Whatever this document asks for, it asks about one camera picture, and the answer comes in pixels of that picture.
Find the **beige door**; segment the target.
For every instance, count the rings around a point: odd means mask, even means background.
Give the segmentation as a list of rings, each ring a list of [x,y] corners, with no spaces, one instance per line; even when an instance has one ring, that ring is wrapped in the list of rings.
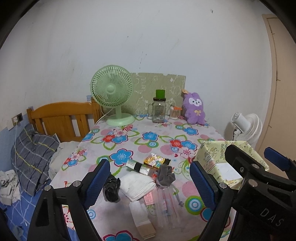
[[[295,160],[295,42],[275,15],[263,15],[270,43],[272,79],[269,104],[255,149],[271,147]]]

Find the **wooden headboard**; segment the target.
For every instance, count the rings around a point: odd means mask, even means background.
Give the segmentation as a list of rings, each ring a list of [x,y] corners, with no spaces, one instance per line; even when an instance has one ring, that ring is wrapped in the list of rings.
[[[96,123],[103,116],[100,105],[91,98],[90,102],[55,102],[35,110],[27,109],[29,123],[43,134],[57,135],[61,142],[82,139],[90,132],[89,120]]]

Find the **white brown paper packet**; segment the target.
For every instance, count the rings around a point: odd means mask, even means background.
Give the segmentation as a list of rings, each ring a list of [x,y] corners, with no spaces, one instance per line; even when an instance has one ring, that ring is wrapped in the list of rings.
[[[140,203],[140,201],[130,202],[129,208],[132,214],[133,222],[140,236],[144,240],[155,237],[156,230],[148,218],[148,212],[145,204]]]

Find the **toothpick jar orange lid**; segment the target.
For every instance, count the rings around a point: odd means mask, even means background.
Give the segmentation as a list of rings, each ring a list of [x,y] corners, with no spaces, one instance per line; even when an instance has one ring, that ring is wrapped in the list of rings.
[[[182,114],[182,108],[178,106],[171,105],[170,106],[170,118],[173,120],[177,120],[178,117]]]

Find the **clear plastic pouch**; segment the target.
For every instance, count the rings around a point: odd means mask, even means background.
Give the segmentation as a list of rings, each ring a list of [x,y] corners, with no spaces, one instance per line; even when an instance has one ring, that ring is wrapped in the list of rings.
[[[181,226],[181,208],[184,203],[180,200],[175,186],[157,186],[152,191],[156,210],[157,226],[172,229]]]

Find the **white bed blanket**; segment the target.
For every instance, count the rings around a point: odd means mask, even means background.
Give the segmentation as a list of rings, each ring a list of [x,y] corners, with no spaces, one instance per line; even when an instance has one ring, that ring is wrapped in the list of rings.
[[[79,142],[70,141],[70,142],[62,142],[59,144],[58,149],[51,157],[49,162],[49,178],[53,180],[56,174],[59,172],[61,167],[63,166],[66,159],[72,154],[74,150],[76,150]]]

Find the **grey sock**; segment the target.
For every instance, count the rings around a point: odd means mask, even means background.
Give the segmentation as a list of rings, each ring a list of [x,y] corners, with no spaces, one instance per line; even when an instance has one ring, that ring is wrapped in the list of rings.
[[[156,184],[158,186],[170,186],[176,180],[173,168],[168,165],[161,165],[157,171]]]

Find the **pink packet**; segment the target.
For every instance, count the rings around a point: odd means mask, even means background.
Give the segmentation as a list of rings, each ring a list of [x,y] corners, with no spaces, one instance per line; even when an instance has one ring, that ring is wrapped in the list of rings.
[[[154,204],[154,198],[152,192],[148,193],[144,196],[145,205],[152,205]]]

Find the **colourful cartoon snack box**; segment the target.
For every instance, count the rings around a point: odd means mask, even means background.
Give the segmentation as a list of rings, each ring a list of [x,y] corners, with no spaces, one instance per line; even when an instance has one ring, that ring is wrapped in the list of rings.
[[[170,159],[151,153],[144,159],[144,164],[159,169],[161,165],[169,165],[170,161]]]

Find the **grey plaid pillow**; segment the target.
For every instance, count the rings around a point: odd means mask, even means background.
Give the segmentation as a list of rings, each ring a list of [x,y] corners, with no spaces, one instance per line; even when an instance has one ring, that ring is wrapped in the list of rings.
[[[49,178],[49,163],[59,147],[56,135],[42,135],[29,123],[16,137],[11,149],[11,164],[22,189],[35,196]]]

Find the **floral tablecloth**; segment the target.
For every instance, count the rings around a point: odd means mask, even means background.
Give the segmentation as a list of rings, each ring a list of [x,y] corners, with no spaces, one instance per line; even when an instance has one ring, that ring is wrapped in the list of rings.
[[[129,159],[143,162],[154,153],[170,160],[174,169],[174,198],[179,198],[181,224],[165,229],[158,225],[154,205],[147,206],[155,240],[196,240],[206,225],[210,210],[205,207],[189,175],[189,167],[204,141],[220,141],[222,136],[209,124],[189,125],[184,120],[168,119],[156,124],[145,116],[137,116],[128,126],[112,127],[100,121],[72,150],[53,178],[54,188],[63,188],[95,169],[102,160],[110,162],[111,174],[122,178],[128,173]]]

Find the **yellow-green fabric storage box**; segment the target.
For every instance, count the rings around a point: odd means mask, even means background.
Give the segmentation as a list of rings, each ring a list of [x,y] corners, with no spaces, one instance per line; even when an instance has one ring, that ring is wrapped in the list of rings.
[[[194,160],[198,161],[206,173],[211,174],[217,182],[224,182],[230,188],[238,190],[243,178],[225,159],[225,151],[229,145],[237,146],[269,171],[267,163],[246,141],[204,141]]]

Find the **purple bunny plush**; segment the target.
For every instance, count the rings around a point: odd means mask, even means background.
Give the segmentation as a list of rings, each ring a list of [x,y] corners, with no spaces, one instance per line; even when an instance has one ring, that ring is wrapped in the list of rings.
[[[188,92],[187,90],[182,90],[182,94],[184,95],[183,100],[183,108],[185,109],[185,118],[187,119],[187,123],[194,125],[202,125],[204,126],[205,121],[205,112],[203,108],[203,101],[200,96],[196,92]]]

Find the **green desk fan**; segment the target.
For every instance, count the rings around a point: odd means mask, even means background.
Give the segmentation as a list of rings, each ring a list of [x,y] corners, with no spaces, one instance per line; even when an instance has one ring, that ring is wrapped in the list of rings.
[[[106,119],[109,126],[126,126],[135,121],[132,114],[123,113],[121,110],[121,106],[132,96],[133,90],[131,74],[125,68],[117,65],[102,67],[90,82],[93,99],[100,106],[115,110],[115,114]]]

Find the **blue checked bedsheet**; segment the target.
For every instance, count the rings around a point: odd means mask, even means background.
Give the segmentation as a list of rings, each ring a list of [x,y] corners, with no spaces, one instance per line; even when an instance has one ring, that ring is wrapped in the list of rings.
[[[42,191],[36,192],[35,196],[30,196],[22,187],[20,190],[21,199],[13,203],[12,206],[1,203],[1,209],[6,209],[5,214],[8,218],[7,225],[10,230],[13,230],[15,226],[20,227],[23,230],[20,239],[27,240],[30,222]]]

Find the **white standing fan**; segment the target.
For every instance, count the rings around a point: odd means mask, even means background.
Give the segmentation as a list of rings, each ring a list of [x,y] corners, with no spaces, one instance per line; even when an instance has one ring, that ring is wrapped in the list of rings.
[[[263,124],[257,114],[243,115],[236,112],[226,126],[224,138],[229,141],[246,141],[255,148],[262,129]]]

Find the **glass jar green lid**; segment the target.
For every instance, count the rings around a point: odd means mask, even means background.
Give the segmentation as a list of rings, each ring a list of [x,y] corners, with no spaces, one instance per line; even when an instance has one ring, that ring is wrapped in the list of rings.
[[[157,89],[153,102],[147,107],[147,118],[153,123],[164,123],[168,109],[169,104],[166,102],[165,90]]]

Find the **green patterned board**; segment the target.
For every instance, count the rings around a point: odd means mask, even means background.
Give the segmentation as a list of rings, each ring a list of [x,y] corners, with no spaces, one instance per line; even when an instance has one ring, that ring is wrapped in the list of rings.
[[[164,100],[168,105],[181,107],[182,90],[186,77],[183,75],[161,73],[132,73],[134,90],[122,110],[131,114],[146,114],[151,110],[154,99]]]

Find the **green orange tissue pack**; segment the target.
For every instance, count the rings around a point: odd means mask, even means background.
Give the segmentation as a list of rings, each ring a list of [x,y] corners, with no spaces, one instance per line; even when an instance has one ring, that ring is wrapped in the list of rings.
[[[150,176],[150,177],[152,177],[153,174],[156,172],[155,168],[152,168],[149,165],[142,164],[132,159],[128,159],[128,161],[126,162],[126,167],[132,169],[137,173],[141,173],[143,175]]]

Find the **wall socket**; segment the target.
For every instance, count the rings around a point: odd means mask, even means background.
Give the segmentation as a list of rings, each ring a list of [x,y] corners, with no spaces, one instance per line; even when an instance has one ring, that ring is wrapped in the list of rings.
[[[13,118],[11,118],[11,121],[12,121],[13,126],[16,126],[18,123],[23,121],[23,114],[22,113],[17,114]]]

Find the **white towel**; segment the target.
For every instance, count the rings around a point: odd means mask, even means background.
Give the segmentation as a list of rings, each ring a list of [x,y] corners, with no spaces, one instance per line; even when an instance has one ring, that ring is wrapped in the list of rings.
[[[152,177],[131,171],[120,179],[121,191],[134,202],[150,193],[156,184]]]

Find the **black plastic bag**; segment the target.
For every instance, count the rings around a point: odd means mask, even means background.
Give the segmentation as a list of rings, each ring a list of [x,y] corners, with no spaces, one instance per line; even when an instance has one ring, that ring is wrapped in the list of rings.
[[[112,174],[109,174],[104,187],[103,187],[103,195],[104,199],[108,202],[116,203],[120,201],[119,198],[119,189],[120,189],[121,181],[119,178],[115,178]]]

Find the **crumpled white cloth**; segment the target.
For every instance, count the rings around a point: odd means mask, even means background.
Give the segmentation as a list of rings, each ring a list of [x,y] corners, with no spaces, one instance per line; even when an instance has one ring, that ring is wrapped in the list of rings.
[[[0,171],[1,203],[12,206],[21,199],[20,184],[14,170]]]

